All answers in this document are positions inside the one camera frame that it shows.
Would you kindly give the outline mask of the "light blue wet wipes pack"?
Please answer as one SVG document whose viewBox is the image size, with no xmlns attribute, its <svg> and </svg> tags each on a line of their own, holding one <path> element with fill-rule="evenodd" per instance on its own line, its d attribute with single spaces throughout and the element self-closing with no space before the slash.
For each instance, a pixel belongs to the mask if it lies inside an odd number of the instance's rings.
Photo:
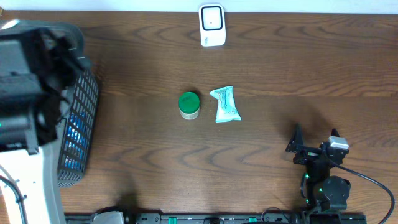
<svg viewBox="0 0 398 224">
<path fill-rule="evenodd" d="M 232 86 L 225 86 L 223 88 L 212 90 L 210 91 L 210 95 L 218 100 L 216 123 L 242 120 L 236 108 Z"/>
</svg>

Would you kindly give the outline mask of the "green lid jar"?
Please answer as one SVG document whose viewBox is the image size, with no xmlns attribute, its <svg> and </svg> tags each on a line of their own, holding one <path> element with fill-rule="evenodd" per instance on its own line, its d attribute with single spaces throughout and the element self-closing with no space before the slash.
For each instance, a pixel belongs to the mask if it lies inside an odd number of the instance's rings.
<svg viewBox="0 0 398 224">
<path fill-rule="evenodd" d="M 178 100 L 178 107 L 184 119 L 195 119 L 200 113 L 200 98 L 194 92 L 185 92 Z"/>
</svg>

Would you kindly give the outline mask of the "blue Oreo cookie pack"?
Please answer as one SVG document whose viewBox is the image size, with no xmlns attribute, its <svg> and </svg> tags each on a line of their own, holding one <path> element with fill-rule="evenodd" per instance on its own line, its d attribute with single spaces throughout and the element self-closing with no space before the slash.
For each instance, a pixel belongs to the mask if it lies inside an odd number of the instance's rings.
<svg viewBox="0 0 398 224">
<path fill-rule="evenodd" d="M 76 113 L 69 115 L 62 149 L 62 152 L 66 152 L 67 155 L 62 164 L 78 172 L 84 171 L 88 157 L 88 140 L 85 128 L 85 123 Z"/>
</svg>

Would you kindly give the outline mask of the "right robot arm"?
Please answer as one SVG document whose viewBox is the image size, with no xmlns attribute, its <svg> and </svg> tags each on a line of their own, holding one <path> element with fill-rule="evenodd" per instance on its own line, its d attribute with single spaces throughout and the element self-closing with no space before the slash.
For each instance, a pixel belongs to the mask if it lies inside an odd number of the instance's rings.
<svg viewBox="0 0 398 224">
<path fill-rule="evenodd" d="M 341 223 L 340 212 L 347 209 L 351 184 L 331 175 L 330 170 L 342 164 L 349 153 L 347 140 L 333 129 L 328 140 L 318 147 L 306 146 L 298 124 L 285 150 L 295 154 L 293 163 L 305 166 L 300 193 L 306 199 L 307 208 L 297 215 L 294 222 Z"/>
</svg>

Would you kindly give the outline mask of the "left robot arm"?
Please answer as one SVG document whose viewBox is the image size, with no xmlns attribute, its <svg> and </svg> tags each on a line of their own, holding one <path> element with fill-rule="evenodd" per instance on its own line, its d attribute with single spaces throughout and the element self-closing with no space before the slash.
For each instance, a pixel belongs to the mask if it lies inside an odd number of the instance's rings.
<svg viewBox="0 0 398 224">
<path fill-rule="evenodd" d="M 11 223 L 65 223 L 60 188 L 82 180 L 100 86 L 79 28 L 1 22 L 1 192 Z"/>
</svg>

